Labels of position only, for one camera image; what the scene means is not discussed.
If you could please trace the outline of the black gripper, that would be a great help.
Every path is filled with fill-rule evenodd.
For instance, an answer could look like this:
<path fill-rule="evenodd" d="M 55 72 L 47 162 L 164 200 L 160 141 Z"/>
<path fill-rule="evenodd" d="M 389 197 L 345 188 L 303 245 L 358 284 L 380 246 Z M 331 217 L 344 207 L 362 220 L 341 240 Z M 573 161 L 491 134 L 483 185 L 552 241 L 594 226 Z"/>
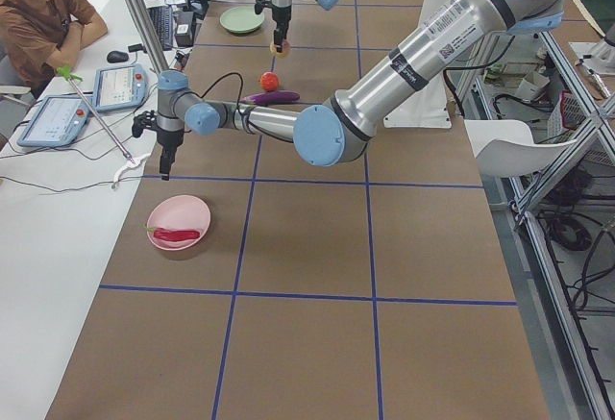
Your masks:
<path fill-rule="evenodd" d="M 162 147 L 160 177 L 164 181 L 168 181 L 175 161 L 175 152 L 183 144 L 183 130 L 167 131 L 159 129 L 157 131 L 157 142 Z"/>
<path fill-rule="evenodd" d="M 272 17 L 276 24 L 272 42 L 280 44 L 283 40 L 285 40 L 285 34 L 289 29 L 289 24 L 292 17 L 292 7 L 273 6 Z"/>

